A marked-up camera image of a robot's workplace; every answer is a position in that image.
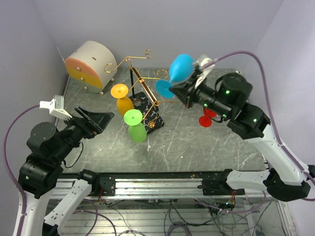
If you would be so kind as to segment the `blue plastic wine glass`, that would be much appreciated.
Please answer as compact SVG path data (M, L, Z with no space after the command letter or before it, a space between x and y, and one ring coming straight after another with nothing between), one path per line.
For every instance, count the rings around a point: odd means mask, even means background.
M164 98L172 98L174 94L169 90L175 82L185 80L193 72L193 58L187 54L178 55L169 67L169 80L160 79L156 82L158 94Z

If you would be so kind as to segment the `red plastic wine glass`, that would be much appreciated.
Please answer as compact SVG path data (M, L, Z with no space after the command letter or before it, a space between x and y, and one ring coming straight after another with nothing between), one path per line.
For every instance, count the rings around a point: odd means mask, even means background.
M212 125L212 118L215 118L217 114L207 108L203 108L203 116L199 118L199 124L202 127L210 127Z

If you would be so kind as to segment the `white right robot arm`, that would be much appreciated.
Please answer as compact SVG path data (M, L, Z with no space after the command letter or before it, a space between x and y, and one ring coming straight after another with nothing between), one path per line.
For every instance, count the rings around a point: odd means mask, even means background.
M199 104L225 121L227 127L243 140L251 143L271 164L265 171L237 171L225 169L217 181L217 189L226 195L232 190L251 189L268 192L283 202L306 200L311 186L307 183L315 176L313 165L293 161L285 146L276 139L270 118L258 106L247 102L252 85L240 74L227 73L216 81L215 90L192 75L185 82L172 85L172 92L187 108Z

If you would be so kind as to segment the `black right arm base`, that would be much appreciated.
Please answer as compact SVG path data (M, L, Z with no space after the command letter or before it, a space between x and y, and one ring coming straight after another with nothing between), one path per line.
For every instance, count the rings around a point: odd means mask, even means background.
M223 171L201 172L196 177L201 178L201 184L198 189L202 189L204 196L232 195L235 190L236 195L244 195L244 189L232 189L227 183L227 176L232 169L224 169Z

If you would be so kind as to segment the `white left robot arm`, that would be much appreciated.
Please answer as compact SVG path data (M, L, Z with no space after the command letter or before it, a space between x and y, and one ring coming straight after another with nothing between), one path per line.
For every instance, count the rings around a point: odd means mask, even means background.
M99 174L83 170L66 196L46 214L65 158L80 146L82 139L101 134L114 117L112 112L92 113L80 107L75 111L80 116L66 118L66 128L61 131L50 122L42 122L31 130L27 140L31 153L19 170L20 214L16 219L15 236L58 236L78 205L88 195L100 191Z

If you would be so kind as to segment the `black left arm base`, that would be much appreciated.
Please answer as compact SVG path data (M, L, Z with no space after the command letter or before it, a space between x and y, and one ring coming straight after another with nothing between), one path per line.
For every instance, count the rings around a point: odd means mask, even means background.
M101 175L89 170L84 170L80 179L85 180L92 186L90 196L114 196L116 190L116 181L107 175Z

